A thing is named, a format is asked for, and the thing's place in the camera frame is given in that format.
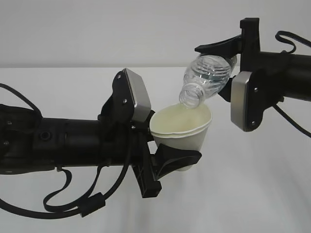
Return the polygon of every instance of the bottle neck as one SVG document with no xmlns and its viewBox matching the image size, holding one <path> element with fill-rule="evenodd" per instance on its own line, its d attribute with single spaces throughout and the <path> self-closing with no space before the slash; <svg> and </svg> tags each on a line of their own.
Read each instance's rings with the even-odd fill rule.
<svg viewBox="0 0 311 233">
<path fill-rule="evenodd" d="M 198 107 L 204 100 L 204 89 L 196 83 L 184 85 L 179 94 L 179 101 L 191 109 Z"/>
</svg>

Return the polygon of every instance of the white wall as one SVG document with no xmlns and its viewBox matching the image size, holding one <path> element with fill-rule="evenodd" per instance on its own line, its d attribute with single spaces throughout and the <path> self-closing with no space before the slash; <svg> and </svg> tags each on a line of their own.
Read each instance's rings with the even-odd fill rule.
<svg viewBox="0 0 311 233">
<path fill-rule="evenodd" d="M 0 69 L 1 82 L 25 94 L 45 117 L 96 119 L 111 94 L 120 68 Z M 184 68 L 134 68 L 158 111 L 178 102 Z M 0 91 L 0 103 L 24 106 Z M 311 229 L 311 141 L 273 109 L 262 125 L 244 133 L 230 122 L 229 104 L 219 96 L 207 101 L 213 122 L 203 157 L 186 172 L 161 179 L 155 199 L 142 199 L 131 170 L 106 206 L 86 218 L 34 220 L 0 210 L 1 232 L 68 233 L 309 233 Z M 311 130 L 310 103 L 281 104 Z M 95 192 L 105 192 L 120 167 L 104 168 Z M 72 201 L 85 192 L 95 168 L 71 168 L 73 182 L 52 204 Z M 0 176 L 0 198 L 42 211 L 43 197 L 59 189 L 56 171 Z"/>
<path fill-rule="evenodd" d="M 186 66 L 196 46 L 240 34 L 245 17 L 260 17 L 263 50 L 281 51 L 278 30 L 311 39 L 310 9 L 310 0 L 1 0 L 0 67 Z"/>
</svg>

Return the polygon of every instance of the clear plastic bottle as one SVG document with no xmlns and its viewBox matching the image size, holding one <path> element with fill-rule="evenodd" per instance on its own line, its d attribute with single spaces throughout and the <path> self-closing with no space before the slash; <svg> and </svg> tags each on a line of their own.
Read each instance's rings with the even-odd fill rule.
<svg viewBox="0 0 311 233">
<path fill-rule="evenodd" d="M 222 90 L 236 63 L 236 56 L 231 59 L 214 55 L 198 56 L 186 69 L 179 101 L 187 108 L 196 108 Z"/>
</svg>

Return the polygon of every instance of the paper cup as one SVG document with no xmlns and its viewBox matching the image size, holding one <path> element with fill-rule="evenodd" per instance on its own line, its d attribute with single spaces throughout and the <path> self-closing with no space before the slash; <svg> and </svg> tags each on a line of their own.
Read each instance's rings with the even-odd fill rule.
<svg viewBox="0 0 311 233">
<path fill-rule="evenodd" d="M 212 113 L 205 104 L 195 109 L 176 104 L 152 116 L 150 132 L 157 146 L 162 143 L 177 149 L 200 151 L 211 121 Z"/>
</svg>

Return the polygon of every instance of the black cable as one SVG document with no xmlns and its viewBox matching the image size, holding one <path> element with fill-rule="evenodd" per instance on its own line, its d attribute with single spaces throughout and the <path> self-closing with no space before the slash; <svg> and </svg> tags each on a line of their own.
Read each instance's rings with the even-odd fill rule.
<svg viewBox="0 0 311 233">
<path fill-rule="evenodd" d="M 294 34 L 294 33 L 287 32 L 287 31 L 278 31 L 278 32 L 276 33 L 276 39 L 277 39 L 277 41 L 282 42 L 282 43 L 285 43 L 285 44 L 292 45 L 292 46 L 294 47 L 294 48 L 293 48 L 291 51 L 289 51 L 289 52 L 287 52 L 287 51 L 283 51 L 283 52 L 286 52 L 286 53 L 294 53 L 294 52 L 296 51 L 297 47 L 296 47 L 296 45 L 295 45 L 295 43 L 294 43 L 293 41 L 291 41 L 291 40 L 289 40 L 289 39 L 286 39 L 286 38 L 284 38 L 284 37 L 282 37 L 282 36 L 289 37 L 289 38 L 291 38 L 291 39 L 294 39 L 294 40 L 300 42 L 301 44 L 304 44 L 304 45 L 306 45 L 306 46 L 308 46 L 308 47 L 311 47 L 311 41 L 309 41 L 309 40 L 307 40 L 307 39 L 305 39 L 305 38 L 302 38 L 301 36 L 298 36 L 298 35 L 296 35 L 296 34 Z"/>
<path fill-rule="evenodd" d="M 64 211 L 67 211 L 67 210 L 71 210 L 72 208 L 74 207 L 77 207 L 79 206 L 79 204 L 83 201 L 83 200 L 86 200 L 93 192 L 94 188 L 95 188 L 95 185 L 97 183 L 97 180 L 99 178 L 99 175 L 101 173 L 101 169 L 104 167 L 105 165 L 100 165 L 97 167 L 97 173 L 96 173 L 96 177 L 95 177 L 95 180 L 92 184 L 92 186 L 81 196 L 79 197 L 78 199 L 68 203 L 68 204 L 65 204 L 65 205 L 58 205 L 58 206 L 52 206 L 52 205 L 48 205 L 47 202 L 54 196 L 56 196 L 58 193 L 60 193 L 61 191 L 63 191 L 64 189 L 66 189 L 70 182 L 71 182 L 71 179 L 72 179 L 72 174 L 70 171 L 66 170 L 66 169 L 63 169 L 63 168 L 60 168 L 61 171 L 63 171 L 66 175 L 66 182 L 65 182 L 65 185 L 55 191 L 55 192 L 52 192 L 50 194 L 48 194 L 44 199 L 43 199 L 43 205 L 44 205 L 44 209 L 46 211 L 49 211 L 49 212 L 53 212 L 53 213 L 61 213 L 61 212 L 64 212 Z"/>
<path fill-rule="evenodd" d="M 42 114 L 41 114 L 40 110 L 29 99 L 27 99 L 25 96 L 23 96 L 21 93 L 19 93 L 15 89 L 13 89 L 10 86 L 5 85 L 3 83 L 0 83 L 0 87 L 5 89 L 5 90 L 7 90 L 7 91 L 9 91 L 9 92 L 11 92 L 13 95 L 16 95 L 18 98 L 20 98 L 26 104 L 28 104 L 29 107 L 31 107 L 40 117 L 42 117 Z"/>
<path fill-rule="evenodd" d="M 291 125 L 293 125 L 296 129 L 298 129 L 300 132 L 302 132 L 304 135 L 311 137 L 311 133 L 302 128 L 300 125 L 298 125 L 293 119 L 291 119 L 282 109 L 280 109 L 279 106 L 274 105 L 273 108 L 277 110 L 278 113 L 282 115 Z"/>
<path fill-rule="evenodd" d="M 113 184 L 113 186 L 104 194 L 104 198 L 108 199 L 120 186 L 120 184 L 122 183 L 126 172 L 128 170 L 128 167 L 130 166 L 130 160 L 131 160 L 131 151 L 132 151 L 132 130 L 131 128 L 128 128 L 128 145 L 127 145 L 127 155 L 124 161 L 124 165 L 123 168 L 120 172 L 119 177 L 117 178 L 116 182 Z"/>
</svg>

